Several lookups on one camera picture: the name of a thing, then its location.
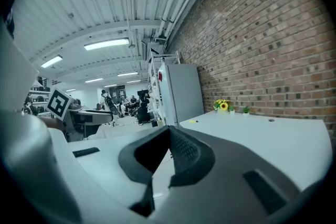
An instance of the yellow flower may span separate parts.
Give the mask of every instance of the yellow flower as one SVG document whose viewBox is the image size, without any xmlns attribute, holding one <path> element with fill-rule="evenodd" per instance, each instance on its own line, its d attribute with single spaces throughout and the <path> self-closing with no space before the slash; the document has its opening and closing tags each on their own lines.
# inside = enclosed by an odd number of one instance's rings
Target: yellow flower
<svg viewBox="0 0 336 224">
<path fill-rule="evenodd" d="M 227 110 L 228 104 L 226 102 L 220 104 L 221 110 Z"/>
</svg>

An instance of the corrugated metal ceiling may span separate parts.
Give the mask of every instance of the corrugated metal ceiling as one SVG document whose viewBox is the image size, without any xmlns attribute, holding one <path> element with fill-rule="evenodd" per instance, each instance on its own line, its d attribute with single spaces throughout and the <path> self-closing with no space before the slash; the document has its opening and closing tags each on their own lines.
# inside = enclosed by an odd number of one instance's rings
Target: corrugated metal ceiling
<svg viewBox="0 0 336 224">
<path fill-rule="evenodd" d="M 142 73 L 146 65 L 141 41 L 154 36 L 167 1 L 16 0 L 15 42 L 42 75 L 61 81 L 81 82 L 98 74 Z M 83 48 L 86 44 L 122 37 L 129 38 L 136 47 L 92 51 Z M 40 67 L 56 55 L 63 60 L 47 69 Z"/>
</svg>

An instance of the white table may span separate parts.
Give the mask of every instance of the white table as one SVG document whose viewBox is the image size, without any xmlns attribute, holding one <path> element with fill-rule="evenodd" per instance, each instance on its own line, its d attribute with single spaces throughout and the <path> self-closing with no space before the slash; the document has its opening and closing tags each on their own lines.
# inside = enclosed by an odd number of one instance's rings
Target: white table
<svg viewBox="0 0 336 224">
<path fill-rule="evenodd" d="M 286 174 L 300 190 L 323 178 L 332 162 L 322 120 L 271 118 L 226 111 L 209 112 L 181 127 L 246 146 Z"/>
</svg>

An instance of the white refrigerator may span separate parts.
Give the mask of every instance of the white refrigerator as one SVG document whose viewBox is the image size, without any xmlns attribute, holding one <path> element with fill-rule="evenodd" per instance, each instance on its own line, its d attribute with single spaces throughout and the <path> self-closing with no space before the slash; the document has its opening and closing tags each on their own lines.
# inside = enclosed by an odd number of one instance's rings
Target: white refrigerator
<svg viewBox="0 0 336 224">
<path fill-rule="evenodd" d="M 158 71 L 166 125 L 204 114 L 196 65 L 163 64 Z"/>
</svg>

